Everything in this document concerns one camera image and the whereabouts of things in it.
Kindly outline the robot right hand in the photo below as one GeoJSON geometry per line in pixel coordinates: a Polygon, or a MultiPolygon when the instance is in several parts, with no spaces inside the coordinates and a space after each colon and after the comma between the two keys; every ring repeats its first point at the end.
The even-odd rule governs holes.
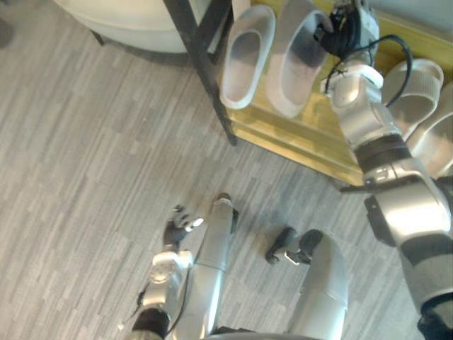
{"type": "Polygon", "coordinates": [[[368,1],[335,1],[328,17],[331,28],[319,23],[314,39],[331,55],[344,58],[379,39],[379,21],[368,1]]]}

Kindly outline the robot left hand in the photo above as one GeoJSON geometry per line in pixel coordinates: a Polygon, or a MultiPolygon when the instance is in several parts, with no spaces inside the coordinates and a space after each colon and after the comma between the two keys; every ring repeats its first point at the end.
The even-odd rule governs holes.
{"type": "Polygon", "coordinates": [[[190,213],[187,212],[184,205],[176,205],[172,209],[172,216],[167,221],[164,229],[164,249],[177,251],[180,247],[180,243],[184,240],[184,238],[194,229],[201,226],[204,221],[205,219],[203,217],[193,217],[190,213]]]}

